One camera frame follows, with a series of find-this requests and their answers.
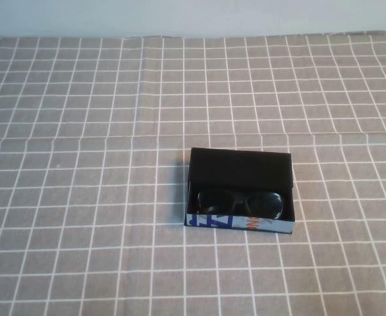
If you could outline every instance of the table surface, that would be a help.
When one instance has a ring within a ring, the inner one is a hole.
[[[292,235],[184,227],[190,148],[291,152]],[[0,316],[386,316],[386,32],[0,38]]]

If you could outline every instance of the sunglasses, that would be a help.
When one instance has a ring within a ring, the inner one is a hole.
[[[275,192],[244,194],[229,190],[208,189],[198,194],[198,213],[204,215],[230,215],[242,205],[249,217],[278,219],[283,211],[283,199]]]

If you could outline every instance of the open glasses case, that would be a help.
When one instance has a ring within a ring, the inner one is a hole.
[[[290,153],[192,148],[184,225],[292,233]]]

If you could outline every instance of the grid pattern fabric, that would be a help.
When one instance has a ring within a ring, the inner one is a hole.
[[[291,152],[292,235],[184,227],[190,148]],[[0,316],[386,316],[386,32],[0,38]]]

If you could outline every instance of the sunglasses frame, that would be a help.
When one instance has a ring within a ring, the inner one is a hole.
[[[218,206],[211,206],[207,208],[203,208],[201,206],[201,196],[205,193],[211,193],[211,192],[218,192],[219,194],[227,194],[231,198],[231,207],[229,210],[224,208],[223,211],[218,211]],[[253,214],[252,210],[250,209],[249,206],[249,199],[255,195],[255,194],[273,194],[278,198],[278,200],[281,202],[281,209],[278,212],[278,214],[275,217],[272,217],[270,219],[279,219],[281,217],[283,209],[284,209],[284,201],[283,198],[276,192],[270,192],[270,191],[263,191],[263,192],[250,192],[250,193],[242,193],[242,192],[234,192],[230,190],[225,190],[225,189],[205,189],[201,190],[198,193],[198,214],[203,214],[203,215],[232,215],[234,213],[234,210],[238,204],[243,204],[245,206],[246,213],[249,217],[259,217],[256,214]]]

